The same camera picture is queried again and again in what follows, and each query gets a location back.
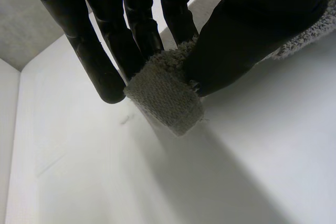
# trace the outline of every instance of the black glove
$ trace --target black glove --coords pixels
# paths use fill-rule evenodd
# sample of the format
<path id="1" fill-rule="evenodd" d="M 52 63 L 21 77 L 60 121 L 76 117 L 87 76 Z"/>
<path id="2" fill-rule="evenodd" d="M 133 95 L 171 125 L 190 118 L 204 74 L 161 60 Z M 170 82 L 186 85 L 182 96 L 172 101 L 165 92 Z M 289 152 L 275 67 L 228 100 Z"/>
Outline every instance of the black glove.
<path id="1" fill-rule="evenodd" d="M 222 0 L 184 63 L 200 96 L 224 88 L 314 24 L 326 0 Z"/>

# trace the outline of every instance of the fuzzy gray cloth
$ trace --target fuzzy gray cloth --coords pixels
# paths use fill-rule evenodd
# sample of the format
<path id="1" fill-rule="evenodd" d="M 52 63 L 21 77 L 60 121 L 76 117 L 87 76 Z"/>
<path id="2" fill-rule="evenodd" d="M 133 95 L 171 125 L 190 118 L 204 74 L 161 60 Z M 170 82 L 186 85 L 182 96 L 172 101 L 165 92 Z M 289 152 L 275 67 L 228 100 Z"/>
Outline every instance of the fuzzy gray cloth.
<path id="1" fill-rule="evenodd" d="M 336 29 L 336 0 L 329 0 L 325 14 L 302 34 L 281 46 L 265 59 L 283 59 Z M 151 114 L 175 135 L 184 135 L 202 119 L 200 98 L 186 83 L 182 62 L 196 40 L 175 50 L 153 56 L 140 73 L 130 81 L 124 92 L 137 106 Z"/>

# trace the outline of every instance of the white surface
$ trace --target white surface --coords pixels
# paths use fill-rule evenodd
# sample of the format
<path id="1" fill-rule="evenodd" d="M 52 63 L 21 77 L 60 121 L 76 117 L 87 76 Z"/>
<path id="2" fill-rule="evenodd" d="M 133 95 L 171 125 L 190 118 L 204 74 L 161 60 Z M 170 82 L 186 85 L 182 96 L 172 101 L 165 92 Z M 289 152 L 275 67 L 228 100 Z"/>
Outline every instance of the white surface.
<path id="1" fill-rule="evenodd" d="M 335 223 L 335 39 L 258 65 L 176 139 L 102 102 L 60 38 L 22 73 L 6 223 Z"/>
<path id="2" fill-rule="evenodd" d="M 20 73 L 0 59 L 0 223 L 5 223 Z"/>

